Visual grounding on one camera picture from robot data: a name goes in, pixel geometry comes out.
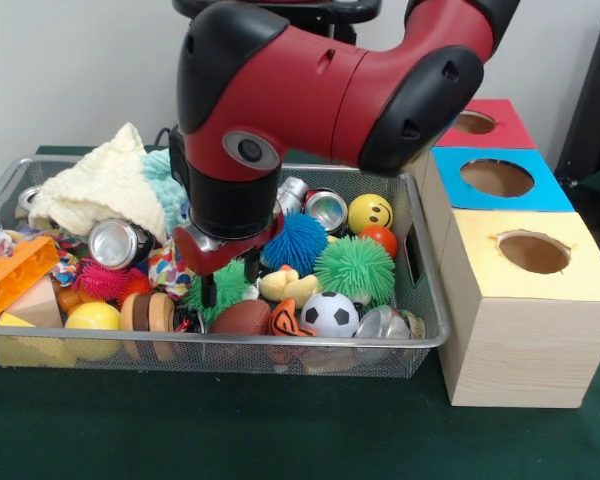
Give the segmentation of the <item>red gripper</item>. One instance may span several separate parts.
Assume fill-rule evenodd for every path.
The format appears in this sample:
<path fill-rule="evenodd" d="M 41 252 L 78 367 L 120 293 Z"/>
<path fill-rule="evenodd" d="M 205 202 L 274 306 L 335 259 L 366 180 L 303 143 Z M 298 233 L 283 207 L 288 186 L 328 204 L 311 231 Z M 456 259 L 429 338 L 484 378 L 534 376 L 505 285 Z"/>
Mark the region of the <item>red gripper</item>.
<path fill-rule="evenodd" d="M 276 209 L 252 214 L 240 208 L 194 208 L 192 213 L 188 223 L 174 229 L 173 238 L 186 265 L 200 276 L 202 306 L 211 308 L 217 303 L 213 273 L 244 254 L 245 278 L 255 284 L 261 248 L 281 232 L 284 216 Z"/>

